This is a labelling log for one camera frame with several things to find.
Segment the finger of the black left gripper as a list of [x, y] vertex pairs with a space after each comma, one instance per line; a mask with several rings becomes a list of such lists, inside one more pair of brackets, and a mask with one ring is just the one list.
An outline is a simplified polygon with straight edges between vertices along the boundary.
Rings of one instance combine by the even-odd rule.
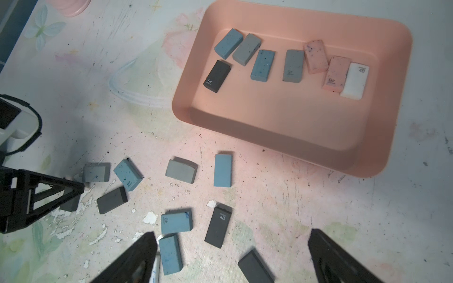
[[1, 233], [24, 229], [84, 192], [83, 183], [1, 168]]

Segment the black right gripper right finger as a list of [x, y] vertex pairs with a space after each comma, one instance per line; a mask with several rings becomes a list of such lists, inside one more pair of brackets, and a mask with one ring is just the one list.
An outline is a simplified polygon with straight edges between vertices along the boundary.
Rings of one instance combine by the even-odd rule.
[[320, 229], [311, 230], [308, 247], [320, 283], [382, 282]]

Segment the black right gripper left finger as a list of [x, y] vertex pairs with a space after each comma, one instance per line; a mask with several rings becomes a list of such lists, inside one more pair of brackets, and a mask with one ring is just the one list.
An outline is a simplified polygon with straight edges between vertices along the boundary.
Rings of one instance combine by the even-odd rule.
[[92, 283], [149, 283], [157, 251], [155, 234], [146, 232]]

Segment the pink storage tray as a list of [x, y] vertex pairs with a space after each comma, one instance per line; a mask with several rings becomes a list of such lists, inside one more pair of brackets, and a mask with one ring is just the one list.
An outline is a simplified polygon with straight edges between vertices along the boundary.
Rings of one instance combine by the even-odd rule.
[[[276, 53], [266, 82], [251, 79], [254, 65], [228, 59], [231, 71], [217, 92], [204, 81], [219, 60], [215, 46], [231, 29], [262, 40]], [[283, 81], [285, 55], [322, 40], [328, 57], [370, 68], [363, 97], [323, 89], [323, 73]], [[205, 11], [172, 101], [181, 121], [357, 178], [385, 168], [412, 51], [400, 22], [255, 4], [215, 1]]]

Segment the pink eraser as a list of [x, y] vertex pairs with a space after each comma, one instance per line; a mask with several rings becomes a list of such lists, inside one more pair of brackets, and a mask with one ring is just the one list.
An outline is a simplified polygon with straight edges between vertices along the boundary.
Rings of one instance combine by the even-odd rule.
[[344, 89], [351, 59], [333, 56], [322, 85], [323, 90], [341, 93]]
[[322, 40], [305, 43], [304, 53], [309, 74], [322, 73], [328, 70], [329, 63]]

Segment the white eraser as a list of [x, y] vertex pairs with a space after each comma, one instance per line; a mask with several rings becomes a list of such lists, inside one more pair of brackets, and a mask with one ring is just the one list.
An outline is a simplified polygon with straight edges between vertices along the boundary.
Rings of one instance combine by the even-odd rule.
[[363, 97], [370, 67], [355, 62], [350, 63], [341, 97], [360, 100]]

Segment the grey eraser with print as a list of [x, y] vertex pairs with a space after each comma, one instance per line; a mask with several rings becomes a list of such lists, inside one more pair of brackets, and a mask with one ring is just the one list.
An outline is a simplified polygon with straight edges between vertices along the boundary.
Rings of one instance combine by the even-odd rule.
[[300, 83], [303, 76], [303, 64], [303, 50], [287, 50], [285, 55], [283, 81]]

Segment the grey-green eraser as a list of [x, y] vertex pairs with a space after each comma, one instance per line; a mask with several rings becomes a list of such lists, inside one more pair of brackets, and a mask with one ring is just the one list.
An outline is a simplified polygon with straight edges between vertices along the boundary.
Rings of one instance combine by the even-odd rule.
[[260, 48], [262, 40], [254, 34], [248, 34], [233, 53], [233, 59], [246, 66], [255, 52]]

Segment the blue-grey eraser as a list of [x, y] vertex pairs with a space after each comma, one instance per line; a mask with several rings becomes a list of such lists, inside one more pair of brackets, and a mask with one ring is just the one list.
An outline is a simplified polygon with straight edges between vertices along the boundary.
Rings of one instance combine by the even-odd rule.
[[215, 46], [214, 51], [226, 60], [231, 53], [242, 43], [244, 37], [236, 29], [231, 29], [226, 36]]

